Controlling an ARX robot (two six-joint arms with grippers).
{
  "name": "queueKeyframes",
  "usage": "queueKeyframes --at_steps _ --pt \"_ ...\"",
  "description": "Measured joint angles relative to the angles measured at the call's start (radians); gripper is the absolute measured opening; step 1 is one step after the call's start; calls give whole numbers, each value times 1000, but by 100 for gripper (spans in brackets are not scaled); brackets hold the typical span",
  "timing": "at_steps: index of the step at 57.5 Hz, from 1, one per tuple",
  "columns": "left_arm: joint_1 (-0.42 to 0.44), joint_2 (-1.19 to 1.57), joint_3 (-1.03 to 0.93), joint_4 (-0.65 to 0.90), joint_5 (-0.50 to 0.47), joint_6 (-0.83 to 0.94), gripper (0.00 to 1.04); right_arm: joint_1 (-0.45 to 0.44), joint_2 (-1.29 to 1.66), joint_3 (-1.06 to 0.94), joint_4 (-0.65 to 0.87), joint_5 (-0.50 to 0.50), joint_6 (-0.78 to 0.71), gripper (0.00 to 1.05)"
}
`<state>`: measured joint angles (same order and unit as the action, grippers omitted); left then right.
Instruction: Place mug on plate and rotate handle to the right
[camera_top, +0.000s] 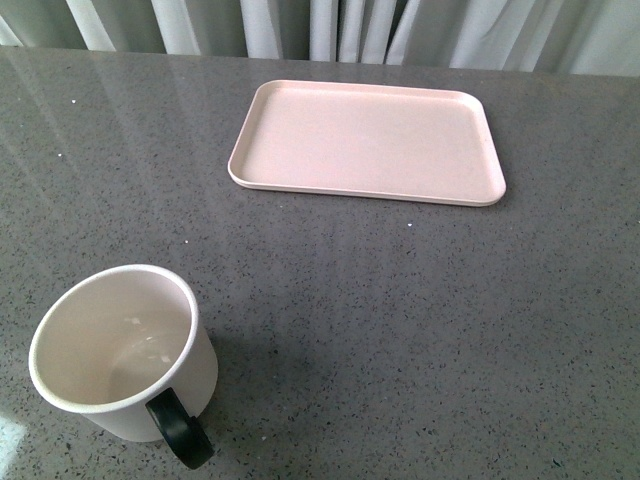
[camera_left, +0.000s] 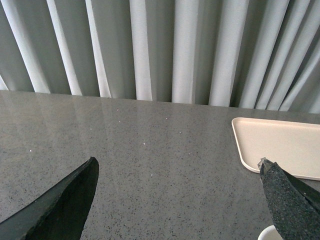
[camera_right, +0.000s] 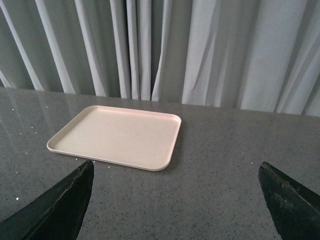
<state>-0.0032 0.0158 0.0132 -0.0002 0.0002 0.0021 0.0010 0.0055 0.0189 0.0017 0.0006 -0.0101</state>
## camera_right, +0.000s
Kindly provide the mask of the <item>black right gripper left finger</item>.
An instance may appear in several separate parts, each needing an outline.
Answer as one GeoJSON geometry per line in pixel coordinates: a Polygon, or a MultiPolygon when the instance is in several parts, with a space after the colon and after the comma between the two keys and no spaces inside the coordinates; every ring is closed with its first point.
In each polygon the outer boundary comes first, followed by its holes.
{"type": "Polygon", "coordinates": [[[0,223],[2,240],[75,240],[93,187],[87,160],[27,206],[0,223]]]}

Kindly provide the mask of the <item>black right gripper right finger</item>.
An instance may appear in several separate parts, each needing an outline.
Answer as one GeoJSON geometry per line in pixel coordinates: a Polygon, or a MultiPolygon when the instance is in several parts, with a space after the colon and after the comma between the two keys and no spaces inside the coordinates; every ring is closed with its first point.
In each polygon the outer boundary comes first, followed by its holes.
{"type": "Polygon", "coordinates": [[[275,228],[283,240],[320,238],[320,196],[267,162],[258,179],[275,228]]]}

